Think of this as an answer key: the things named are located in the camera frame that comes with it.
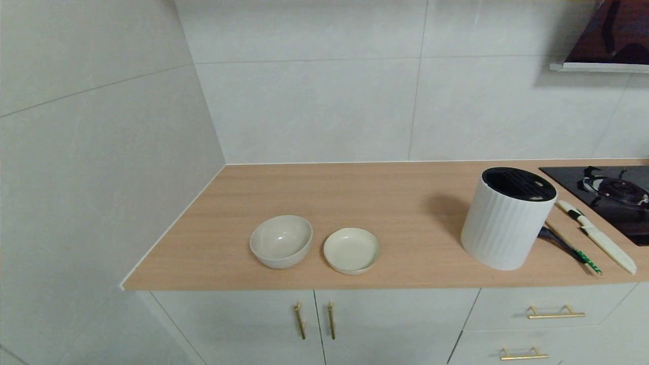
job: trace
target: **cream plate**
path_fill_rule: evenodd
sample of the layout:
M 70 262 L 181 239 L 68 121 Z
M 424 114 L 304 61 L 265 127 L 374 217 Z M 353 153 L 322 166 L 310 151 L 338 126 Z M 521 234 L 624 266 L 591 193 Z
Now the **cream plate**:
M 343 228 L 324 241 L 324 257 L 336 271 L 355 275 L 369 270 L 378 259 L 378 238 L 360 228 Z

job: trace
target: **drawer handle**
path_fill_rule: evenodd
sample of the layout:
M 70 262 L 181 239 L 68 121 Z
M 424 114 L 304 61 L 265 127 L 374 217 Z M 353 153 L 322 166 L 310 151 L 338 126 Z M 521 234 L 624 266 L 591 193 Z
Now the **drawer handle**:
M 304 332 L 304 329 L 306 328 L 306 323 L 302 321 L 302 314 L 300 313 L 300 308 L 302 308 L 302 302 L 299 301 L 295 305 L 295 315 L 297 317 L 297 325 L 300 327 L 300 333 L 302 333 L 302 339 L 306 340 L 306 332 Z
M 532 314 L 528 316 L 529 319 L 531 320 L 547 320 L 549 318 L 579 318 L 579 317 L 586 317 L 586 313 L 584 312 L 575 312 L 572 310 L 572 307 L 568 304 L 564 305 L 563 308 L 566 308 L 568 310 L 567 313 L 539 313 L 539 311 L 536 309 L 535 306 L 530 305 L 530 310 L 532 311 Z
M 520 356 L 511 356 L 509 354 L 509 351 L 506 348 L 503 348 L 502 350 L 505 351 L 505 356 L 500 357 L 500 361 L 507 361 L 507 360 L 535 360 L 535 359 L 547 359 L 550 357 L 550 355 L 546 353 L 541 353 L 539 351 L 539 348 L 534 346 L 534 355 L 520 355 Z
M 334 303 L 329 302 L 329 306 L 327 307 L 327 311 L 329 311 L 329 329 L 331 329 L 331 339 L 335 340 L 336 339 L 336 323 L 334 322 Z

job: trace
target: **chopsticks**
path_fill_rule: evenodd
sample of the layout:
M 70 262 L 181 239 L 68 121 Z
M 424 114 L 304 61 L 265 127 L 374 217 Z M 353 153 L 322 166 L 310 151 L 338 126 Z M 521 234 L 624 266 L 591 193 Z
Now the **chopsticks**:
M 597 274 L 601 275 L 602 270 L 595 265 L 591 259 L 586 256 L 585 253 L 582 251 L 579 251 L 575 249 L 572 246 L 572 243 L 566 236 L 562 235 L 554 225 L 552 225 L 549 221 L 545 221 L 545 223 L 548 225 L 548 227 L 541 227 L 541 232 L 539 232 L 539 237 L 543 238 L 549 238 L 553 241 L 555 241 L 561 248 L 563 248 L 570 256 L 572 256 L 575 260 L 582 264 L 587 264 L 590 266 L 593 271 L 595 271 Z

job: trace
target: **wall tile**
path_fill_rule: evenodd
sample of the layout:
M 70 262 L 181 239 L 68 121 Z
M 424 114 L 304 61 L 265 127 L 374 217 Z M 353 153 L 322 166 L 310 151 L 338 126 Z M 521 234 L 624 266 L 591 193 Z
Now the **wall tile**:
M 178 0 L 194 62 L 419 57 L 426 0 Z
M 58 365 L 194 365 L 135 292 L 114 292 Z
M 649 157 L 649 75 L 631 76 L 593 157 Z
M 407 160 L 419 60 L 202 64 L 229 164 Z
M 224 164 L 193 66 L 5 116 L 0 155 L 0 343 L 31 365 L 63 355 Z
M 424 57 L 567 55 L 597 0 L 429 0 Z
M 173 0 L 3 0 L 0 116 L 191 63 Z
M 590 157 L 629 75 L 544 57 L 422 60 L 412 160 Z

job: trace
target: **range hood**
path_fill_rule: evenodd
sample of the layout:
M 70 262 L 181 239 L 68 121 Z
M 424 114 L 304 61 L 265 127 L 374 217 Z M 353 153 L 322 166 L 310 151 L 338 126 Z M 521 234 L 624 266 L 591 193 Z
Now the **range hood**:
M 606 0 L 552 71 L 649 73 L 649 1 Z

